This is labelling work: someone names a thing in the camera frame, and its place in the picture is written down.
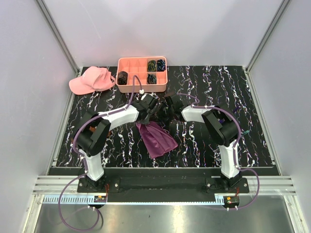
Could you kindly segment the purple cloth napkin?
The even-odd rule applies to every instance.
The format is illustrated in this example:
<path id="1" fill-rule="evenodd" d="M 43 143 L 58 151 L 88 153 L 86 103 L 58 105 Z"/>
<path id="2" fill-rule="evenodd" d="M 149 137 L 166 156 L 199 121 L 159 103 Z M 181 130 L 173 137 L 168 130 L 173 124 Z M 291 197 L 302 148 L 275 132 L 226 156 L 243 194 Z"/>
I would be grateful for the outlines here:
<path id="1" fill-rule="evenodd" d="M 148 124 L 136 122 L 136 127 L 151 159 L 163 156 L 178 146 L 174 138 L 154 121 Z"/>

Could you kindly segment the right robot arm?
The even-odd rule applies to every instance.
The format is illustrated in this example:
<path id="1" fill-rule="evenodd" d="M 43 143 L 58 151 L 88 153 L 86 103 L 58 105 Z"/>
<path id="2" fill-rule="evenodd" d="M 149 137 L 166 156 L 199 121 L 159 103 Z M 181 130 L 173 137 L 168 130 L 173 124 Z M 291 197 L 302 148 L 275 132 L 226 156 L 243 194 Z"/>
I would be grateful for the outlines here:
<path id="1" fill-rule="evenodd" d="M 238 144 L 241 138 L 240 125 L 233 113 L 223 104 L 215 106 L 185 105 L 180 95 L 167 94 L 157 112 L 162 121 L 204 123 L 211 139 L 218 145 L 221 157 L 221 174 L 214 182 L 214 191 L 239 190 L 242 181 L 238 164 Z"/>

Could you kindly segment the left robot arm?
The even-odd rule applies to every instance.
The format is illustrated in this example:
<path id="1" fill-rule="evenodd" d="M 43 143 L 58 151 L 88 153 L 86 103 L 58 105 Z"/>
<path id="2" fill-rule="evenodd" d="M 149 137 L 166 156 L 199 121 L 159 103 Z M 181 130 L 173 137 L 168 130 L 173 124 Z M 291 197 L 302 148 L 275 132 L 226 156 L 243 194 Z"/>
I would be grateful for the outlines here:
<path id="1" fill-rule="evenodd" d="M 72 147 L 82 159 L 85 171 L 79 176 L 82 185 L 94 192 L 105 190 L 104 168 L 101 163 L 109 132 L 127 123 L 146 123 L 156 111 L 158 101 L 151 94 L 143 94 L 138 101 L 107 112 L 87 112 L 74 133 Z"/>

